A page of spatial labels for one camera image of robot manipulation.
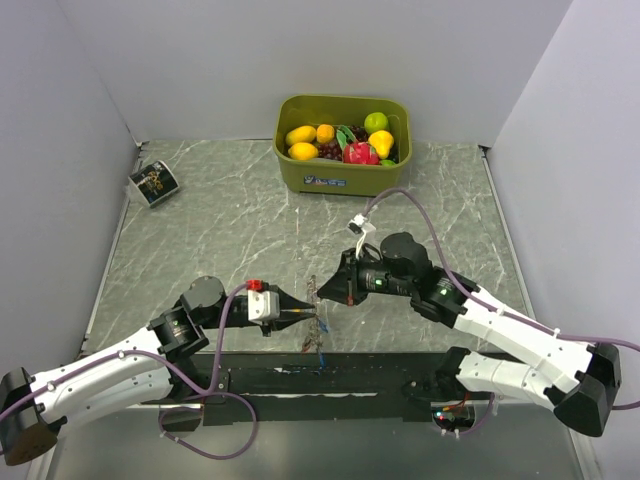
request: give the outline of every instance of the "green fruit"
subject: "green fruit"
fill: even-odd
[[[364,129],[369,135],[379,130],[389,130],[389,119],[384,113],[370,113],[364,119]]]

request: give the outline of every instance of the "gray wall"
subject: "gray wall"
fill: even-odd
[[[54,0],[0,7],[0,372],[72,360],[135,145]],[[7,469],[0,478],[24,478]]]
[[[576,0],[490,166],[538,317],[567,332],[640,343],[640,3]],[[640,398],[622,352],[619,402]],[[606,479],[640,478],[640,412],[594,441]]]
[[[492,145],[571,0],[59,0],[134,137],[268,138],[297,93]]]

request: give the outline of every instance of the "green bin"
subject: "green bin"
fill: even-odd
[[[336,161],[293,160],[287,156],[285,136],[302,125],[364,125],[373,112],[389,118],[389,127],[398,147],[398,163],[393,166],[350,165]],[[280,108],[273,137],[273,151],[280,162],[282,178],[294,192],[375,196],[398,183],[411,159],[409,114],[402,106],[384,98],[297,95]]]

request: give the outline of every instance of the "sticker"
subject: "sticker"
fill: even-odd
[[[318,178],[315,175],[304,176],[305,185],[327,185],[329,187],[346,187],[346,180],[337,180],[334,178]]]

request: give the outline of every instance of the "table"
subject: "table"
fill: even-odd
[[[524,312],[481,150],[416,142],[413,152],[401,185],[432,216],[452,268]],[[85,343],[88,353],[146,325],[202,275],[217,276],[227,291],[261,278],[305,299],[310,275],[321,285],[335,272],[340,253],[355,245],[346,225],[366,199],[290,192],[270,141],[154,141],[143,146],[141,159],[165,161],[182,191],[153,210],[128,207]],[[405,198],[383,201],[371,218],[377,242],[408,231],[439,264],[422,217]],[[326,307],[327,351],[491,349],[423,319],[404,298],[372,295],[357,308]],[[258,329],[230,330],[225,349],[299,351],[307,332],[307,322],[271,338]],[[215,331],[208,334],[215,339]]]

